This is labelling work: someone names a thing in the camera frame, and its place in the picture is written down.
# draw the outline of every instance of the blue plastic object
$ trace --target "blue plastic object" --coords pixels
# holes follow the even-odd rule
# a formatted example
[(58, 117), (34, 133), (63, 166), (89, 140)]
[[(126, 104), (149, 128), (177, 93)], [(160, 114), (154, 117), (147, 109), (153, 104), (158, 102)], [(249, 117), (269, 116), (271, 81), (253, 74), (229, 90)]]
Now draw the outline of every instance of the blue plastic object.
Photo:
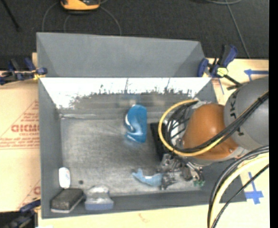
[(125, 116), (125, 125), (128, 129), (126, 138), (143, 143), (147, 135), (147, 110), (144, 106), (135, 104)]
[(162, 185), (163, 173), (157, 173), (153, 176), (144, 176), (142, 169), (138, 169), (138, 172), (133, 172), (132, 175), (140, 182), (146, 183), (149, 186), (159, 187)]
[(93, 186), (86, 192), (85, 209), (102, 211), (114, 207), (114, 201), (109, 196), (109, 189), (105, 186)]

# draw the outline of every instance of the blue clamp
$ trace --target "blue clamp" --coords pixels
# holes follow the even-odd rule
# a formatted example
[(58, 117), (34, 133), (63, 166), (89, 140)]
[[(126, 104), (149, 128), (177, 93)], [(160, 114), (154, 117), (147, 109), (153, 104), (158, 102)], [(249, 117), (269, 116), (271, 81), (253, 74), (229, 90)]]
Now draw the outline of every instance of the blue clamp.
[(126, 138), (138, 143), (146, 141), (147, 135), (147, 110), (144, 106), (135, 104), (125, 116), (125, 125), (128, 129)]
[(231, 61), (237, 56), (238, 50), (233, 45), (224, 45), (220, 58), (215, 59), (213, 64), (210, 64), (208, 59), (204, 58), (198, 66), (198, 77), (202, 77), (207, 73), (210, 77), (225, 77), (228, 73), (227, 67)]
[(15, 59), (11, 59), (8, 63), (8, 70), (0, 75), (0, 85), (32, 79), (36, 76), (45, 75), (48, 72), (44, 67), (36, 68), (28, 57), (24, 59), (24, 62), (27, 67), (26, 69), (19, 67)]
[(9, 224), (6, 224), (4, 228), (22, 228), (29, 224), (36, 216), (34, 208), (40, 206), (40, 199), (35, 200), (20, 208), (20, 213), (18, 217), (13, 219)]

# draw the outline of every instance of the black cable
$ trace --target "black cable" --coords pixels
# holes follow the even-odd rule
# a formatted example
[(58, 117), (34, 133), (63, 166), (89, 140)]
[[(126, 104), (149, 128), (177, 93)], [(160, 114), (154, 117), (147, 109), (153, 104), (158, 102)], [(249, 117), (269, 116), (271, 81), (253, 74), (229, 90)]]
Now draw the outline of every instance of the black cable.
[(214, 198), (218, 192), (219, 187), (222, 185), (222, 183), (229, 177), (229, 175), (237, 168), (237, 166), (240, 163), (242, 163), (248, 159), (255, 158), (256, 156), (258, 156), (260, 154), (264, 154), (264, 153), (268, 153), (268, 152), (269, 152), (268, 145), (255, 149), (255, 150), (245, 154), (241, 158), (237, 159), (236, 161), (234, 161), (222, 172), (221, 176), (218, 178), (218, 180), (215, 183), (213, 190), (211, 192), (210, 201), (209, 201), (209, 210), (208, 210), (208, 216), (207, 216), (208, 227), (210, 226), (210, 218), (211, 218), (211, 210), (212, 210), (212, 206), (213, 206), (213, 201), (214, 201)]
[(247, 181), (222, 207), (220, 212), (218, 213), (216, 219), (214, 220), (211, 228), (215, 228), (218, 224), (218, 221), (220, 217), (222, 216), (223, 212), (227, 208), (227, 206), (230, 204), (233, 198), (235, 198), (237, 195), (239, 195), (247, 186), (249, 186), (258, 176), (260, 176), (266, 169), (269, 168), (269, 164), (267, 164), (264, 168), (262, 168), (256, 175), (254, 175), (249, 181)]
[(0, 0), (0, 1), (4, 5), (7, 13), (9, 14), (9, 16), (10, 16), (10, 18), (11, 18), (11, 20), (12, 20), (14, 26), (15, 26), (16, 31), (19, 32), (21, 30), (21, 28), (20, 28), (19, 24), (17, 23), (16, 19), (14, 18), (9, 6), (6, 3), (6, 1), (5, 0)]
[(223, 137), (218, 143), (220, 144), (221, 142), (225, 141), (227, 138), (229, 138), (252, 114), (253, 112), (266, 100), (268, 99), (268, 91), (259, 97), (252, 105), (250, 105), (241, 115), (238, 117), (235, 121), (233, 121), (229, 126), (227, 126), (225, 129), (223, 129), (221, 132), (219, 132), (217, 135), (214, 137), (210, 138), (208, 141), (190, 149), (180, 149), (177, 146), (174, 146), (174, 148), (180, 152), (183, 153), (193, 153), (197, 152), (199, 150), (204, 149), (206, 146), (209, 144), (212, 144), (213, 142), (217, 141), (221, 137)]

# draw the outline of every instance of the black wire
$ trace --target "black wire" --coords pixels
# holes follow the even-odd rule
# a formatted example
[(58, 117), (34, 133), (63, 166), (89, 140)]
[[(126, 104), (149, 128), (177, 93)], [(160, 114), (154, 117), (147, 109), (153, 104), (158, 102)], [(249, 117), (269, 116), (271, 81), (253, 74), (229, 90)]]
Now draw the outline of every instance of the black wire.
[(193, 104), (196, 104), (197, 102), (191, 102), (191, 103), (187, 103), (187, 104), (184, 104), (184, 105), (181, 105), (177, 110), (174, 111), (174, 113), (168, 118), (167, 120), (167, 124), (166, 124), (166, 127), (165, 127), (165, 139), (168, 141), (168, 143), (173, 146), (173, 143), (172, 143), (172, 137), (171, 137), (171, 133), (172, 133), (172, 130), (174, 129), (174, 126), (172, 124), (173, 120), (179, 120), (180, 117), (177, 117), (177, 115), (179, 113), (181, 113), (183, 110), (183, 114), (182, 114), (182, 117), (185, 115), (185, 112), (186, 112), (186, 109), (188, 109), (190, 106), (192, 106)]
[(209, 144), (213, 143), (214, 141), (218, 140), (219, 138), (225, 136), (223, 139), (221, 139), (220, 142), (217, 143), (220, 144), (225, 139), (227, 139), (229, 136), (231, 136), (248, 118), (253, 114), (253, 112), (266, 100), (268, 99), (268, 91), (261, 97), (259, 97), (249, 108), (247, 108), (242, 114), (241, 117), (238, 117), (235, 121), (233, 121), (229, 126), (227, 126), (225, 129), (223, 129), (220, 133), (209, 139), (208, 141), (198, 145), (197, 147), (191, 148), (191, 149), (180, 149), (178, 147), (175, 147), (176, 150), (183, 152), (183, 153), (193, 153), (197, 152), (199, 150), (204, 149)]
[(214, 198), (218, 192), (219, 187), (222, 185), (222, 183), (229, 177), (229, 175), (237, 168), (237, 166), (240, 163), (242, 163), (243, 161), (246, 161), (252, 157), (256, 157), (260, 154), (267, 153), (267, 152), (269, 152), (268, 145), (260, 147), (256, 150), (253, 150), (253, 151), (247, 153), (246, 155), (242, 156), (241, 158), (237, 159), (236, 161), (234, 161), (222, 172), (221, 176), (218, 178), (218, 180), (215, 183), (213, 190), (211, 192), (210, 201), (209, 201), (209, 210), (208, 210), (208, 216), (207, 216), (208, 227), (210, 226), (211, 209), (213, 206), (213, 201), (214, 201)]
[(218, 221), (220, 217), (222, 216), (223, 212), (227, 208), (227, 206), (230, 204), (233, 198), (235, 198), (237, 195), (239, 195), (247, 186), (249, 186), (259, 175), (261, 175), (266, 169), (269, 168), (269, 164), (267, 164), (264, 168), (262, 168), (255, 176), (253, 176), (249, 181), (246, 182), (222, 207), (220, 212), (218, 213), (216, 219), (214, 220), (211, 228), (215, 228), (218, 224)]

